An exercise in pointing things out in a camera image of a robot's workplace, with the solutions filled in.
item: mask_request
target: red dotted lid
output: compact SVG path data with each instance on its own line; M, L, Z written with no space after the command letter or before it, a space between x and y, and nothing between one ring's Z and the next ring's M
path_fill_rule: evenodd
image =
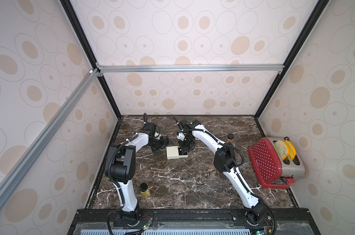
M253 158L257 164L260 176L269 184L282 175L282 164L278 154L268 138L260 139L251 147Z

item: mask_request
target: black frame edge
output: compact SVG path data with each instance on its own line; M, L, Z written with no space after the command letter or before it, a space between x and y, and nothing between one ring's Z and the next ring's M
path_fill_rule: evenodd
M68 17L76 35L77 35L78 40L81 43L82 48L85 51L87 58L89 59L89 62L91 64L92 68L97 68L100 72L100 68L98 68L98 66L96 64L97 59L95 58L93 50L90 47L89 41L87 40L85 32L80 24L80 21L78 20L78 17L76 15L76 12L73 9L73 6L72 6L70 0L60 0L60 2L61 2L62 7L64 8L64 11L67 14L67 17ZM107 82L105 81L105 79L103 77L103 74L102 73L99 73L99 74L100 74L100 76L98 76L99 83L102 86L102 89L105 92L106 97L107 97L112 109L114 110L116 117L118 119L120 119L121 113L120 113L119 107L116 105L115 99L112 96L112 93L108 87Z
M318 18L321 16L321 13L324 11L327 3L329 0L319 0L316 4L315 8L313 9L311 15L309 16L307 22L304 25L303 30L300 32L299 37L297 38L294 46L292 47L290 53L288 54L285 62L283 65L285 66L280 74L277 74L276 78L274 79L273 84L271 85L269 91L267 92L264 100L261 102L255 117L258 119L264 109L266 108L267 104L269 103L271 97L273 96L274 92L277 90L279 83L282 81L283 77L285 76L287 70L292 65L295 57L299 53L301 47L303 46L304 42L306 41L308 35L312 31L313 27L315 26Z
M313 220L312 214L307 208L287 208L287 209L271 209L276 220L294 221L307 221L315 235L320 235L320 231ZM113 209L80 209L77 210L76 215L71 223L68 235L72 235L79 223L105 223L109 212ZM234 226L243 226L246 229L262 228L264 224L258 227L248 225L245 221L245 209L141 209L141 214L147 214L154 217L154 222L168 223L168 222L227 222L233 223ZM117 219L114 227L122 227L123 229L132 229L126 226L122 219Z
M116 123L114 133L111 136L110 142L109 142L107 149L106 149L105 156L103 157L102 163L100 164L100 168L99 168L98 174L95 178L95 182L93 184L93 187L91 189L90 196L86 202L85 209L91 209L93 207L95 198L97 197L98 188L99 188L100 182L102 181L103 173L105 170L105 163L106 163L106 159L107 159L109 146L115 142L116 137L117 137L117 133L119 132L120 125L122 124L123 118L124 118L124 115L121 116L120 119L118 119L118 121Z
M142 116L141 114L130 114L130 115L125 115L126 117L139 117ZM172 117L172 115L164 115L164 114L158 114L158 115L154 115L154 114L148 114L148 117ZM245 114L245 115L231 115L231 114L225 114L225 115L221 115L221 114L213 114L213 115L206 115L206 114L175 114L175 116L177 117L249 117L249 118L253 118L254 115L253 114Z
M266 137L264 130L262 129L262 126L260 125L260 122L258 121L256 116L254 116L253 119L255 120L256 126L257 126L258 130L260 131L262 137Z

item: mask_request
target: marble tabletop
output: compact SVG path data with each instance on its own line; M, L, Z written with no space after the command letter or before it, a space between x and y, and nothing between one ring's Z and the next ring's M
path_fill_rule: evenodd
M235 146L245 155L241 174L253 192L262 197L271 208L293 208L285 189L263 188L257 179L247 149L262 138L252 117L245 116L178 116L190 121L198 119L218 138L227 141L227 134L235 135ZM149 116L148 121L156 123L162 135L170 137L178 145L178 127L171 116ZM132 137L132 132L143 126L142 116L126 116L119 129L116 141L123 142ZM133 177L135 195L142 209L213 209L244 208L231 182L213 165L214 154L201 141L187 158L167 160L166 150L154 156L150 148L142 148L136 154L136 172ZM147 183L151 196L142 197L139 186ZM103 175L93 209L119 207L115 187Z

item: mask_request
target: white sponge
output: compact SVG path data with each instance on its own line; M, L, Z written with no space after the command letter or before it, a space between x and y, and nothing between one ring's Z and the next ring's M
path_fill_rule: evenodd
M178 146L168 146L166 150L167 150L167 160L181 158L181 157L188 157L188 155L179 155Z

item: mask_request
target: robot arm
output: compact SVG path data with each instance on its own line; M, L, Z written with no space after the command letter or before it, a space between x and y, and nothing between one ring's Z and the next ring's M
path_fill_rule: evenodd
M132 179L136 170L136 153L144 146L149 146L153 153L165 148L170 139L161 136L156 131L157 125L147 121L144 114L144 126L141 130L124 142L111 144L105 165L105 175L116 187L119 195L122 215L128 224L139 221L139 207L137 198L134 195Z
M208 146L215 155L214 167L230 180L244 206L248 208L248 222L252 225L261 222L268 208L264 202L253 193L239 171L239 166L244 163L242 153L231 143L226 144L224 141L211 134L199 120L195 119L188 122L183 119L178 121L175 116L173 117L180 129L180 131L177 132L177 138L179 139L178 142L180 149L182 149L182 154L194 149L196 145L194 143L195 138L198 138ZM239 165L236 163L234 151L237 151L242 158L242 162Z

